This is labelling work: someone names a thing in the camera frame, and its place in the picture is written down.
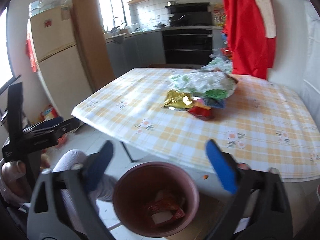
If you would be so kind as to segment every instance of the cardboard box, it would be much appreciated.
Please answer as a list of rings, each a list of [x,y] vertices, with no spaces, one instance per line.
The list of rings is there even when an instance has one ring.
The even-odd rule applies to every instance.
[[[200,193],[200,204],[194,220],[168,240],[203,240],[222,214],[224,204],[216,198]]]

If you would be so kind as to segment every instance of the gold wrapper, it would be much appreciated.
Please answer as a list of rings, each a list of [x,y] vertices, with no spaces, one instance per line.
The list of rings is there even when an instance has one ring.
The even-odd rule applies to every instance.
[[[167,94],[167,98],[164,101],[164,107],[174,107],[177,109],[189,109],[195,104],[193,103],[190,94],[180,93],[175,90],[170,90]]]

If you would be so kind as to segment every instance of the countertop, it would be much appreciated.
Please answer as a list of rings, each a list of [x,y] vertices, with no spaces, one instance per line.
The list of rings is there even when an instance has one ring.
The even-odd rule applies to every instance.
[[[133,33],[122,33],[122,34],[118,34],[118,35],[115,35],[115,36],[112,36],[112,37],[109,37],[108,36],[108,33],[104,33],[104,37],[105,37],[105,40],[106,40],[106,43],[108,42],[112,42],[113,41],[113,38],[116,38],[116,37],[121,37],[123,36],[124,38],[127,38],[127,37],[132,37],[132,36],[135,36],[135,35],[139,35],[139,34],[145,34],[145,33],[153,33],[153,32],[159,32],[159,31],[168,31],[168,30],[184,30],[184,29],[211,29],[211,30],[222,30],[222,27],[219,27],[219,26],[179,26],[179,27],[164,27],[164,28],[159,28],[159,29],[155,29],[155,30],[150,30],[150,31],[140,31],[140,32],[133,32]]]

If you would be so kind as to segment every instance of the table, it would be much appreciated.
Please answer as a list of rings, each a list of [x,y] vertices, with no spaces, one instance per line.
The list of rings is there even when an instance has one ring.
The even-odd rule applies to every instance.
[[[204,151],[214,139],[221,150],[252,169],[280,171],[284,182],[320,177],[320,133],[299,96],[247,75],[215,119],[162,108],[168,77],[188,69],[136,68],[73,109],[72,115],[121,142],[177,164],[213,172]]]

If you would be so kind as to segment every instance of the white refrigerator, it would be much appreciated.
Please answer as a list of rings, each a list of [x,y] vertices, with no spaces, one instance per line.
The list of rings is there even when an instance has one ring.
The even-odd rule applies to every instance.
[[[28,21],[37,73],[58,114],[67,120],[75,106],[92,95],[76,46],[68,7],[56,7]]]

